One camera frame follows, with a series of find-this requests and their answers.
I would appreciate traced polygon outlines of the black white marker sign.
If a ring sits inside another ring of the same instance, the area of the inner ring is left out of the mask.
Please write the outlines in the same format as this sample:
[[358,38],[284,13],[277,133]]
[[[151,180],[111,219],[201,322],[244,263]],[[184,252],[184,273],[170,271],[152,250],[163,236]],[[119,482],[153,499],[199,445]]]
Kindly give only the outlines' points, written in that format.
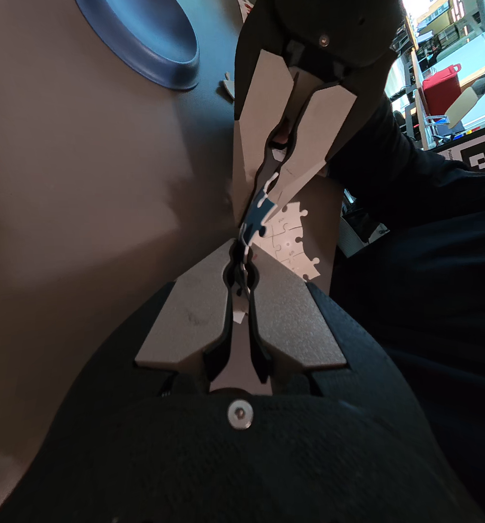
[[461,161],[475,173],[485,173],[485,128],[450,141],[434,152],[447,160]]

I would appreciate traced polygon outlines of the blue round ball stand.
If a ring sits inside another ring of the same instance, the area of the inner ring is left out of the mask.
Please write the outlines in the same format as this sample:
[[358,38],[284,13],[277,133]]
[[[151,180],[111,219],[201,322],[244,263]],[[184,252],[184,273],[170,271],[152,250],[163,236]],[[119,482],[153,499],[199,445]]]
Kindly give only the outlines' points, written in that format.
[[103,43],[131,69],[165,88],[199,81],[200,49],[178,1],[76,1]]

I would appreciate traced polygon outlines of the red container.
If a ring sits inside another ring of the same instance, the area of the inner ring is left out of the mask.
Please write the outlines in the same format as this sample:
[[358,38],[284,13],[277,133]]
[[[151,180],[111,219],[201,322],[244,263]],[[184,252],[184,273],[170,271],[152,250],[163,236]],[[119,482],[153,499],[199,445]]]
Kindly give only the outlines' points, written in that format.
[[454,64],[422,81],[426,112],[429,116],[445,115],[447,109],[461,95],[458,73],[461,65]]

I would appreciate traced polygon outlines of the single white puzzle piece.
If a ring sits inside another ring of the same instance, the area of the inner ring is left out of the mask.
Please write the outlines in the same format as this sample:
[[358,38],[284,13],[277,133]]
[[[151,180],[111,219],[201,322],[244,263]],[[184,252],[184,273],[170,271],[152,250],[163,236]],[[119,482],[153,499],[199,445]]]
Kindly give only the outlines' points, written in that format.
[[276,209],[277,204],[273,202],[269,197],[269,189],[275,183],[275,180],[279,177],[279,173],[275,172],[265,182],[263,187],[258,191],[254,197],[250,206],[243,218],[238,242],[242,245],[243,251],[248,252],[252,245],[253,238],[259,233],[262,228],[265,219]]

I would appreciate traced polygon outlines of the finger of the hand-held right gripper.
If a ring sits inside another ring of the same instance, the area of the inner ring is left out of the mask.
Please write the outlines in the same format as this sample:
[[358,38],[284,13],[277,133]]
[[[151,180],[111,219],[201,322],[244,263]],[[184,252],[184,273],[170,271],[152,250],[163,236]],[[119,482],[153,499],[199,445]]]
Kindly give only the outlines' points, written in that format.
[[233,127],[233,215],[240,226],[254,182],[265,161],[266,143],[280,124],[294,87],[281,56],[261,50],[238,120]]
[[326,164],[326,155],[354,105],[341,85],[315,90],[300,116],[274,186],[274,203],[285,206]]

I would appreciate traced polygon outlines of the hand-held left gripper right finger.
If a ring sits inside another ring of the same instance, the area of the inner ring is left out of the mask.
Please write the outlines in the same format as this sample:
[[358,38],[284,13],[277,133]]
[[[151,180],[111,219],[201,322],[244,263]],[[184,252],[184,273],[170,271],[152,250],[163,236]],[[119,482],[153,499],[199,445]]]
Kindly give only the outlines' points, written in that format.
[[346,358],[307,283],[259,246],[245,264],[249,337],[261,383],[286,384],[296,374],[346,367]]

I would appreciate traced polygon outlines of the person's right forearm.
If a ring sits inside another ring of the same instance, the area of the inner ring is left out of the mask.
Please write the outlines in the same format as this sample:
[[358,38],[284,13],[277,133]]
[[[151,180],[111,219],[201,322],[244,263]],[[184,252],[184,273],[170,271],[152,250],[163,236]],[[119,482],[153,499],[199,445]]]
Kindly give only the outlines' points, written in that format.
[[472,214],[485,217],[485,173],[416,148],[400,131],[385,94],[331,158],[329,175],[392,231]]

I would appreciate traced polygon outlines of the assembled curved puzzle section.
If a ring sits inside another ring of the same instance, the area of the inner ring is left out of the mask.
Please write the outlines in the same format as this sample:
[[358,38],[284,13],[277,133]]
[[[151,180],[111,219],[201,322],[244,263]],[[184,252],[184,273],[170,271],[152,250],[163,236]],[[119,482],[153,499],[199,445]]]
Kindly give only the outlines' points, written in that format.
[[256,234],[251,245],[259,247],[304,281],[320,275],[316,266],[319,259],[311,259],[304,252],[302,218],[307,215],[308,211],[300,208],[300,202],[288,203],[265,223],[264,235]]

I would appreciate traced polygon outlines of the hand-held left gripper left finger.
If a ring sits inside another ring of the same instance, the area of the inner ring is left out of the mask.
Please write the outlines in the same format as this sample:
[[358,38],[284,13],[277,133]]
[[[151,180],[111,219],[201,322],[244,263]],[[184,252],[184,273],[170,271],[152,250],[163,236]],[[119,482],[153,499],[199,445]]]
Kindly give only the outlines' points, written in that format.
[[135,362],[213,382],[226,367],[233,330],[230,239],[178,277]]

